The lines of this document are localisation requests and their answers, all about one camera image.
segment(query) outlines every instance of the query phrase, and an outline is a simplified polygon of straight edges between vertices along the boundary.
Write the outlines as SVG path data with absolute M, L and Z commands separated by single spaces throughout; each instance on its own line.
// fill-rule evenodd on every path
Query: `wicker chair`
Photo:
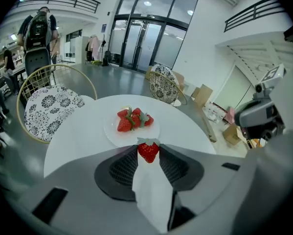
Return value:
M 89 101 L 88 96 L 97 100 L 96 89 L 84 73 L 68 65 L 44 66 L 34 71 L 20 88 L 18 120 L 31 138 L 49 143 L 59 125 Z M 21 103 L 24 116 L 20 114 Z
M 150 90 L 155 99 L 167 104 L 174 105 L 177 99 L 180 99 L 182 105 L 187 104 L 187 99 L 179 86 L 156 71 L 150 72 Z

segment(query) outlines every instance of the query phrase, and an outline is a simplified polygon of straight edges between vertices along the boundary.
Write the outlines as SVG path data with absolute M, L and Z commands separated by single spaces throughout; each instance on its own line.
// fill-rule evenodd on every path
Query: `patterned cushion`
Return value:
M 51 141 L 62 122 L 82 106 L 82 97 L 76 92 L 57 85 L 46 86 L 35 91 L 29 98 L 24 123 L 33 136 Z
M 158 72 L 173 83 L 175 83 L 179 87 L 179 82 L 173 72 L 164 65 L 154 65 L 151 71 Z M 171 83 L 167 82 L 166 79 L 162 77 L 151 77 L 150 78 L 151 84 L 151 93 L 154 98 L 164 101 L 168 104 L 173 103 L 179 96 L 179 90 Z

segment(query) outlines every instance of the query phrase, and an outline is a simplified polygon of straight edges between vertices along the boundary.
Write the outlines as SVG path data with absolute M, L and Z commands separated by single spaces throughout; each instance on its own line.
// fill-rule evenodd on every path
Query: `glass door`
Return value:
M 122 66 L 146 72 L 163 23 L 132 20 L 125 41 Z
M 123 54 L 122 66 L 125 68 L 133 69 L 133 63 L 135 59 L 136 47 L 140 36 L 142 34 L 144 23 L 140 20 L 131 20 L 128 28 L 128 36 L 125 41 L 125 51 Z

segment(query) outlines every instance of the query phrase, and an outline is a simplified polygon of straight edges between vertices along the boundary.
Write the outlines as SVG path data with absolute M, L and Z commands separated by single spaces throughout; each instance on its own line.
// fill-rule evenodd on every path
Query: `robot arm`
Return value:
M 285 73 L 283 64 L 269 70 L 255 86 L 253 100 L 237 109 L 234 120 L 245 138 L 269 140 L 283 133 L 284 123 L 269 94 Z

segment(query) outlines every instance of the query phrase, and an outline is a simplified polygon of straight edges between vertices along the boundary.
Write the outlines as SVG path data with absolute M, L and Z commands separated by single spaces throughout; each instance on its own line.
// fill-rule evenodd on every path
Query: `red strawberry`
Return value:
M 154 119 L 148 114 L 146 116 L 148 116 L 149 120 L 144 123 L 144 126 L 150 126 L 154 122 Z
M 126 131 L 130 131 L 131 128 L 132 128 L 131 122 L 126 117 L 122 117 L 118 124 L 117 131 L 126 132 Z
M 132 114 L 132 120 L 135 123 L 133 128 L 139 128 L 141 125 L 141 120 L 139 115 Z
M 125 117 L 127 114 L 128 114 L 128 110 L 127 109 L 122 110 L 122 111 L 120 111 L 120 112 L 117 113 L 118 117 L 120 117 L 120 118 Z
M 132 114 L 135 114 L 135 115 L 141 115 L 141 110 L 140 110 L 140 108 L 135 108 L 135 109 L 132 111 Z
M 140 139 L 138 138 L 137 150 L 142 158 L 149 164 L 152 163 L 159 152 L 159 141 L 156 139 Z

